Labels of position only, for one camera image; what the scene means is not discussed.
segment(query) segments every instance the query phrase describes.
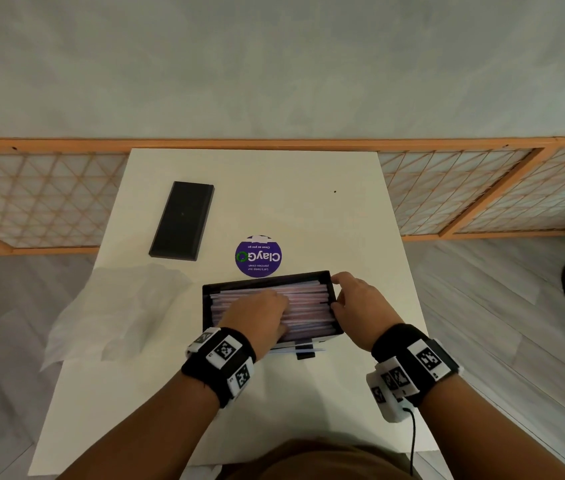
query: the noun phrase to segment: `gray wall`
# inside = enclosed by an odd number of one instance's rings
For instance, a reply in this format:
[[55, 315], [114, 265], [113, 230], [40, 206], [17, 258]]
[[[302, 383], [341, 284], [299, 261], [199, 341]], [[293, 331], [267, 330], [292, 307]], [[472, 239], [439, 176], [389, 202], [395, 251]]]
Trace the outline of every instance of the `gray wall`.
[[0, 0], [0, 136], [565, 135], [565, 0]]

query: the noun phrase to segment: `wooden floor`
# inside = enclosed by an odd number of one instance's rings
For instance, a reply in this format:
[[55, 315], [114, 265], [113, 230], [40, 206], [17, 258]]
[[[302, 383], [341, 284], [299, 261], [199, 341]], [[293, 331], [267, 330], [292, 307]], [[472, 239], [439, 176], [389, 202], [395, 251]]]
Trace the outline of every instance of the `wooden floor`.
[[[565, 461], [565, 238], [408, 242], [431, 336], [466, 379]], [[93, 257], [0, 257], [0, 480], [22, 480], [57, 367], [38, 369], [55, 316]], [[424, 480], [451, 479], [438, 452], [416, 456]]]

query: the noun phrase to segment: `round sticker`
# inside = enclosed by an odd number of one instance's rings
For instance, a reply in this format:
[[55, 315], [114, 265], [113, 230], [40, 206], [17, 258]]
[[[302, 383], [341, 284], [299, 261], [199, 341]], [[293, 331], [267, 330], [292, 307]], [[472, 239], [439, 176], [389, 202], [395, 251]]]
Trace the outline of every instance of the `round sticker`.
[[283, 253], [271, 237], [250, 235], [236, 248], [235, 258], [239, 270], [247, 276], [264, 278], [278, 269]]

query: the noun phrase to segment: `clear plastic bag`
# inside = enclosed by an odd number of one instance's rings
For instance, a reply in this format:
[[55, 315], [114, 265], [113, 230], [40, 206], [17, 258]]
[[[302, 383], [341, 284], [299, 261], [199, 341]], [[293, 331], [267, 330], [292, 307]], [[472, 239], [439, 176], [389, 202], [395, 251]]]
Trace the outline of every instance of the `clear plastic bag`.
[[70, 358], [119, 360], [140, 353], [190, 283], [181, 271], [158, 264], [96, 268], [49, 332], [41, 370]]

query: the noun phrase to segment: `person's right forearm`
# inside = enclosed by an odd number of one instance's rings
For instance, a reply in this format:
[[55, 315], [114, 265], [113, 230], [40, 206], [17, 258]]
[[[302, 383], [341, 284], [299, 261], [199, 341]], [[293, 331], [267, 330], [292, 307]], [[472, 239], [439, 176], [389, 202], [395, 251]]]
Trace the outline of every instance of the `person's right forearm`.
[[461, 377], [434, 386], [419, 407], [456, 480], [565, 480], [565, 465]]

